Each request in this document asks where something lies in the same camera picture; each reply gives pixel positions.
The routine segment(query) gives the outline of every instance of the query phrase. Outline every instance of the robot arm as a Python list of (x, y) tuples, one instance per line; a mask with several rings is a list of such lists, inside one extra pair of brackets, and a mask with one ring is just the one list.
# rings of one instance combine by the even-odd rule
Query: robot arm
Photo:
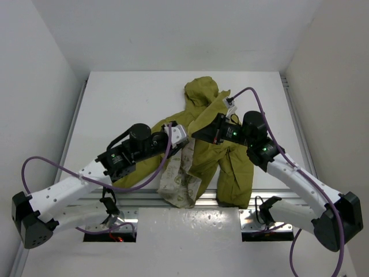
[[(114, 147), (123, 138), (120, 145)], [(110, 197), (80, 207), (67, 207), (77, 199), (99, 187), (94, 181), (106, 186), (135, 170), (135, 164), (165, 152), (171, 137), (168, 157), (188, 143), (182, 125), (164, 125), (160, 132), (151, 133), (145, 124), (135, 124), (117, 137), (107, 151), (82, 168), (76, 176), (67, 177), (41, 191), (26, 195), (17, 193), (12, 199), (12, 217), (26, 249), (35, 248), (48, 241), (54, 233), (102, 222), (109, 216), (119, 215)]]
[[(233, 102), (225, 99), (225, 105), (233, 108)], [(264, 172), (276, 177), (296, 192), (309, 207), (293, 205), (279, 197), (272, 197), (260, 206), (260, 216), (266, 225), (274, 222), (290, 223), (316, 236), (319, 242), (331, 251), (340, 248), (340, 236), (337, 219), (332, 208), (320, 191), (307, 178), (322, 189), (338, 210), (345, 243), (363, 228), (360, 200), (352, 192), (342, 194), (301, 169), (281, 148), (283, 154), (294, 166), (291, 166), (271, 138), (268, 137), (266, 123), (257, 111), (249, 111), (243, 117), (242, 125), (229, 122), (229, 114), (218, 114), (214, 121), (203, 129), (194, 132), (192, 137), (212, 144), (224, 140), (247, 146), (246, 154), (250, 161)]]

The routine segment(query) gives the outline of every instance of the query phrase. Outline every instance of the white table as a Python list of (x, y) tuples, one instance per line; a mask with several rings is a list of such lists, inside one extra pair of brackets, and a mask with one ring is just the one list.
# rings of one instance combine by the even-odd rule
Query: white table
[[(201, 76), (213, 77), (220, 90), (231, 89), (231, 95), (254, 87), (278, 142), (306, 166), (277, 72), (92, 72), (65, 166), (77, 171), (132, 124), (152, 126), (183, 110), (184, 85)], [(240, 96), (236, 105), (240, 117), (257, 110), (250, 93)], [(216, 180), (217, 174), (209, 189), (216, 189)], [(158, 186), (156, 178), (146, 189)], [(259, 169), (253, 189), (287, 191)], [(135, 244), (87, 243), (82, 237), (76, 230), (65, 231), (31, 250), (22, 276), (292, 276), (291, 242), (241, 242), (234, 208), (141, 208)], [(301, 276), (330, 276), (337, 257), (303, 232), (295, 248), (295, 268)], [(356, 276), (348, 251), (342, 272)]]

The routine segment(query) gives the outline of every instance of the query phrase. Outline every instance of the white wall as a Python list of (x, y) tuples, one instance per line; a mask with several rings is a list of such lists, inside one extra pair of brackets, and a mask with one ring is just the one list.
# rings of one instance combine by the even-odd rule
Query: white wall
[[(1, 1), (0, 38), (0, 276), (8, 276), (20, 241), (10, 210), (22, 190), (22, 162), (32, 155), (59, 161), (82, 82), (31, 0)], [(55, 173), (35, 162), (27, 181), (40, 189)]]
[(369, 264), (369, 2), (325, 0), (287, 70), (319, 177), (356, 193), (364, 230), (348, 246), (358, 276)]
[(33, 0), (79, 76), (281, 71), (322, 0)]

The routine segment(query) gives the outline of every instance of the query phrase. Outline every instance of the beige patterned cloth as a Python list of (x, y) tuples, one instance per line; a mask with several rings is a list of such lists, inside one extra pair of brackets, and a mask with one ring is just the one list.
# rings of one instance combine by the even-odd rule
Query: beige patterned cloth
[(160, 179), (158, 194), (178, 208), (192, 208), (201, 179), (188, 174), (193, 161), (195, 139), (172, 156)]

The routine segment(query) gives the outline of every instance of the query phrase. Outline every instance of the olive green garment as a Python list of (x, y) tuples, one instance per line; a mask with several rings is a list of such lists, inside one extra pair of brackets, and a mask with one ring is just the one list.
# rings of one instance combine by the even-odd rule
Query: olive green garment
[[(184, 87), (185, 110), (158, 122), (152, 128), (152, 132), (159, 131), (164, 123), (176, 121), (187, 129), (190, 136), (211, 123), (217, 113), (227, 113), (223, 99), (229, 94), (230, 91), (219, 93), (218, 86), (211, 77), (196, 78)], [(221, 170), (217, 184), (218, 200), (247, 208), (251, 196), (254, 166), (246, 155), (246, 149), (229, 141), (214, 145), (196, 140), (193, 164), (189, 174), (202, 180), (197, 198), (205, 192), (219, 164)], [(154, 172), (162, 157), (162, 155), (155, 156), (137, 163), (133, 173), (113, 185), (120, 188), (132, 187)]]

